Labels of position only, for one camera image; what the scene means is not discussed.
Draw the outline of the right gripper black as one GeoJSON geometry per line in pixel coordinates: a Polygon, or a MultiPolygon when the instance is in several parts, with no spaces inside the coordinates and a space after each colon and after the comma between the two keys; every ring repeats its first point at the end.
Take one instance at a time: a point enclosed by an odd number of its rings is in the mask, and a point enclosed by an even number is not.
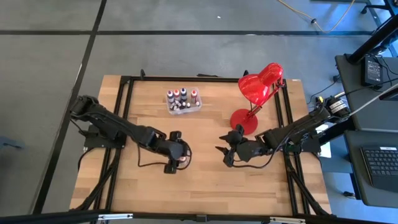
{"type": "Polygon", "coordinates": [[[268,155],[268,148],[263,142],[249,140],[244,137],[244,128],[240,124],[237,124],[235,129],[229,131],[227,135],[220,136],[220,139],[226,141],[230,146],[230,149],[220,146],[215,147],[223,153],[223,162],[227,167],[246,166],[234,165],[236,161],[234,159],[235,154],[238,155],[240,162],[249,162],[254,157],[268,155]]]}

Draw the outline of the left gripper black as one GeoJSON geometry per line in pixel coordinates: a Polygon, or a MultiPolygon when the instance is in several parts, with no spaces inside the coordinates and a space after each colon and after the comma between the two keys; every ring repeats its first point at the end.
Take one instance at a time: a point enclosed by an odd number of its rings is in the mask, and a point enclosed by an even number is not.
{"type": "Polygon", "coordinates": [[[172,131],[169,139],[161,141],[160,152],[168,158],[168,163],[164,165],[165,174],[175,174],[178,170],[186,169],[190,162],[190,147],[182,139],[181,131],[172,131]]]}

